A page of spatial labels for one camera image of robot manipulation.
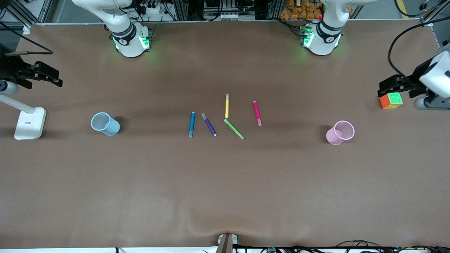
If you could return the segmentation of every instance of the blue cup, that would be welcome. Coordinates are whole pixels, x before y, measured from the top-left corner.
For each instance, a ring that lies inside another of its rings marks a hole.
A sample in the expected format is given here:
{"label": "blue cup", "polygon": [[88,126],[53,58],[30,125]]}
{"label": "blue cup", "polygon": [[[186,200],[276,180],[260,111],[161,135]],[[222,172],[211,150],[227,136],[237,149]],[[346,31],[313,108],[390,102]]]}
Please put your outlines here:
{"label": "blue cup", "polygon": [[117,134],[120,130],[120,124],[115,119],[111,118],[107,113],[97,113],[90,120],[90,126],[108,136]]}

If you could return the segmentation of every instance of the yellow marker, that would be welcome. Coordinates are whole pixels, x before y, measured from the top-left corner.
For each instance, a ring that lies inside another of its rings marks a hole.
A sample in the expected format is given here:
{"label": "yellow marker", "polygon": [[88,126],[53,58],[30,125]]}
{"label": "yellow marker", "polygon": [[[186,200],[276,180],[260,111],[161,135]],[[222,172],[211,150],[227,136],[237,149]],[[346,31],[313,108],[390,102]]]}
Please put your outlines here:
{"label": "yellow marker", "polygon": [[225,118],[228,118],[229,113],[230,113],[230,95],[226,94],[225,95]]}

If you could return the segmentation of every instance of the marker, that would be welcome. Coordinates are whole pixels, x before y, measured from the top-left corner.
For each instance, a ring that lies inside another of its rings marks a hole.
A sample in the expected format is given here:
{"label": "marker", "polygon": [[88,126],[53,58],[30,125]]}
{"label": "marker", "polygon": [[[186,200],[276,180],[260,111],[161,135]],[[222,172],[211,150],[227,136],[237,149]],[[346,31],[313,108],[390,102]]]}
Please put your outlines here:
{"label": "marker", "polygon": [[225,124],[227,124],[230,128],[231,128],[231,130],[233,130],[233,132],[237,135],[237,136],[239,136],[239,138],[241,138],[241,140],[243,140],[244,139],[244,136],[243,135],[241,135],[241,133],[231,124],[231,122],[229,122],[228,121],[228,119],[224,119],[224,122],[225,122]]}
{"label": "marker", "polygon": [[206,123],[206,125],[208,126],[209,131],[211,131],[212,136],[217,136],[216,131],[214,130],[214,128],[213,128],[212,125],[211,125],[211,122],[209,122],[208,118],[206,117],[206,115],[205,115],[204,113],[202,113],[202,117],[203,117],[203,119],[205,120],[205,123]]}
{"label": "marker", "polygon": [[262,127],[261,116],[259,115],[258,104],[256,101],[253,101],[253,108],[255,109],[256,120],[258,121],[258,126]]}
{"label": "marker", "polygon": [[225,118],[229,117],[229,113],[230,113],[230,95],[226,94],[225,95]]}
{"label": "marker", "polygon": [[195,112],[191,113],[191,123],[189,124],[189,138],[194,135]]}

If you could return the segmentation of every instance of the rubik's cube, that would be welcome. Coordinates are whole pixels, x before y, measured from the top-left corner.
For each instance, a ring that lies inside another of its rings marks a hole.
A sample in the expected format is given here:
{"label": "rubik's cube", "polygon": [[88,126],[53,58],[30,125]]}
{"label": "rubik's cube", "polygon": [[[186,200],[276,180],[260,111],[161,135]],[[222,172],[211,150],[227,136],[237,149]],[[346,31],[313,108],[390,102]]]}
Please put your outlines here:
{"label": "rubik's cube", "polygon": [[398,92],[392,92],[382,96],[380,102],[383,109],[394,109],[403,104],[400,93]]}

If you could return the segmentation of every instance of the pink cup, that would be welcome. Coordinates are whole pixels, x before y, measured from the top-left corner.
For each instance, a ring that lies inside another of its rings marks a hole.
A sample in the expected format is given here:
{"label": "pink cup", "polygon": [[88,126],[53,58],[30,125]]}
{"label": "pink cup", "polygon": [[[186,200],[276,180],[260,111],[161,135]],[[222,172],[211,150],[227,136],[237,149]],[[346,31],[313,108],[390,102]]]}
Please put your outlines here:
{"label": "pink cup", "polygon": [[355,129],[345,120],[336,122],[327,132],[327,140],[333,145],[339,145],[346,140],[350,140],[355,135]]}

